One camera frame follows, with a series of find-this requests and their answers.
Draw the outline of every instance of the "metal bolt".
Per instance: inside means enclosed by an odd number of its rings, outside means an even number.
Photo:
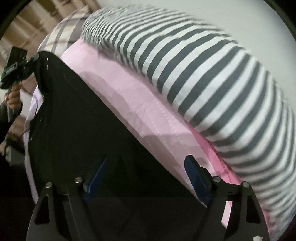
[[[74,182],[81,183],[82,182],[82,178],[81,177],[77,177],[77,178],[75,178]]]
[[[46,188],[51,188],[51,187],[52,187],[52,183],[49,182],[49,183],[45,184],[45,187],[46,187]]]
[[[216,182],[216,183],[219,183],[221,182],[221,178],[220,177],[213,177],[213,181]]]
[[[249,184],[248,182],[243,182],[242,185],[243,185],[245,188],[250,187],[250,184]]]

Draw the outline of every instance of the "black cloth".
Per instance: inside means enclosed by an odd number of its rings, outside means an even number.
[[[206,208],[84,81],[48,52],[39,52],[35,77],[44,101],[30,123],[28,150],[38,193],[47,182],[63,193],[106,158],[102,184],[85,194],[102,240],[193,240]]]
[[[7,108],[0,106],[0,143],[12,122],[7,122]],[[23,241],[34,209],[24,165],[10,166],[0,155],[0,240]]]

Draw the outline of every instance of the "black and white striped fabric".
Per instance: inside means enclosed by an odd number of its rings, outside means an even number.
[[[295,117],[270,72],[220,28],[152,6],[103,8],[82,38],[146,76],[213,143],[277,240],[296,210]]]

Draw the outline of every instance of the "person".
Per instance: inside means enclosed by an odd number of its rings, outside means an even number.
[[[14,120],[22,111],[20,99],[21,84],[12,87],[5,94],[0,105],[0,143],[2,143]],[[13,110],[13,120],[8,122],[7,106]],[[10,166],[0,154],[0,240],[23,241],[34,209],[25,168]]]

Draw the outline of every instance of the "wall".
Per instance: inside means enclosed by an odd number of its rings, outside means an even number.
[[[97,0],[101,7],[151,4],[186,11],[225,29],[276,78],[296,110],[296,41],[263,0]]]

